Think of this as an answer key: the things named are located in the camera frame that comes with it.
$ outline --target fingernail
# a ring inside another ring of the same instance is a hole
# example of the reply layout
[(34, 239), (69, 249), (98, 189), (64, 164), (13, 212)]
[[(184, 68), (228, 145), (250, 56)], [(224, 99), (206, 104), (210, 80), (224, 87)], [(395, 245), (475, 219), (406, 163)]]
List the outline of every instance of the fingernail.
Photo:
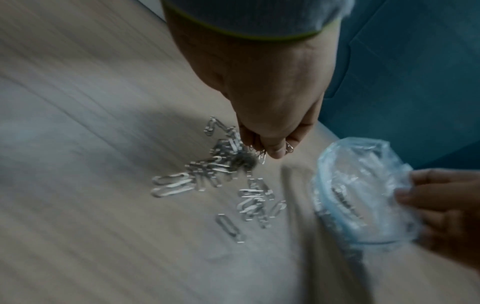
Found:
[(274, 158), (274, 159), (281, 159), (282, 157), (285, 156), (285, 148), (282, 147), (278, 150), (274, 150), (274, 151), (267, 151), (268, 154), (270, 155), (271, 158)]
[(399, 203), (406, 203), (410, 199), (410, 189), (400, 188), (393, 192), (395, 199)]

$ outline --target gray sleeve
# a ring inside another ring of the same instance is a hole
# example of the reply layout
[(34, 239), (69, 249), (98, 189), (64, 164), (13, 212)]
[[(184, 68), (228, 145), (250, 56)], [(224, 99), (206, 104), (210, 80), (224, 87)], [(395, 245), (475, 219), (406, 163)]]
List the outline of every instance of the gray sleeve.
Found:
[(183, 16), (233, 36), (275, 40), (319, 32), (355, 0), (163, 0)]

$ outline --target human hand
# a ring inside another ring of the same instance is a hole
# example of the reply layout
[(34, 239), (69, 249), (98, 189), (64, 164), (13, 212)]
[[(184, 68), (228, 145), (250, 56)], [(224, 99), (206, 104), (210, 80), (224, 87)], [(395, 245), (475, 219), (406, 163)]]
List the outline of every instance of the human hand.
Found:
[(395, 197), (419, 208), (424, 221), (419, 244), (480, 270), (480, 172), (428, 169), (411, 178), (411, 191), (398, 189)]
[(244, 144), (282, 158), (317, 122), (335, 68), (340, 23), (288, 42), (226, 36), (164, 7), (170, 32), (195, 73), (230, 100)]

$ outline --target wooden table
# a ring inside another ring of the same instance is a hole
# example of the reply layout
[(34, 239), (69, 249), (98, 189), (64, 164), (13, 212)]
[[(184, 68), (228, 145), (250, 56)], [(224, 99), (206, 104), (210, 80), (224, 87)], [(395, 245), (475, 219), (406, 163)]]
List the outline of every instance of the wooden table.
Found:
[(271, 229), (236, 213), (245, 178), (151, 197), (152, 176), (208, 156), (209, 116), (235, 116), (139, 3), (4, 0), (0, 41), (1, 303), (479, 301), (476, 274), (413, 246), (363, 288), (313, 214), (308, 182), (335, 140), (320, 125), (254, 172), (288, 201)]

